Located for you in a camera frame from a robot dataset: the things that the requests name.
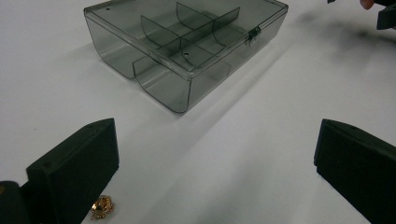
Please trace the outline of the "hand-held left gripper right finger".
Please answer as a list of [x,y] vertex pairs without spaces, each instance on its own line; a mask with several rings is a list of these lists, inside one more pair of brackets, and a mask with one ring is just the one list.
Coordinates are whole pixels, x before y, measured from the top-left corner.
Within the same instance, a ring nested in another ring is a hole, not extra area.
[[314,164],[372,224],[396,224],[396,147],[344,122],[321,122]]

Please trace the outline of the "transparent grey compartment box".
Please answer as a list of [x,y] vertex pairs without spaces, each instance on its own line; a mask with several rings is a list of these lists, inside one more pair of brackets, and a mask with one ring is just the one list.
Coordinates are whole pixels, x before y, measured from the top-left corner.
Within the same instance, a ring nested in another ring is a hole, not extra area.
[[108,0],[83,14],[105,63],[185,113],[277,35],[288,9],[279,0]]

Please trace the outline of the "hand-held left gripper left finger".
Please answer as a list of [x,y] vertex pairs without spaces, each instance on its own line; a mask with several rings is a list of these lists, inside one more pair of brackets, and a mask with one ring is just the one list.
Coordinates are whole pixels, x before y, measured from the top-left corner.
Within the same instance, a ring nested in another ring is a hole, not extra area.
[[26,169],[41,224],[80,224],[119,169],[114,119],[73,133]]

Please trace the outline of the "small gold brooch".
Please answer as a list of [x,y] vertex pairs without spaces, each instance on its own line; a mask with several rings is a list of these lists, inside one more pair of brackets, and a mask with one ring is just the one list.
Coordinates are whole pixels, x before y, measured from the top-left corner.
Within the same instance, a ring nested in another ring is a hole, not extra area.
[[92,205],[91,220],[103,219],[111,214],[115,209],[115,204],[108,195],[101,195]]

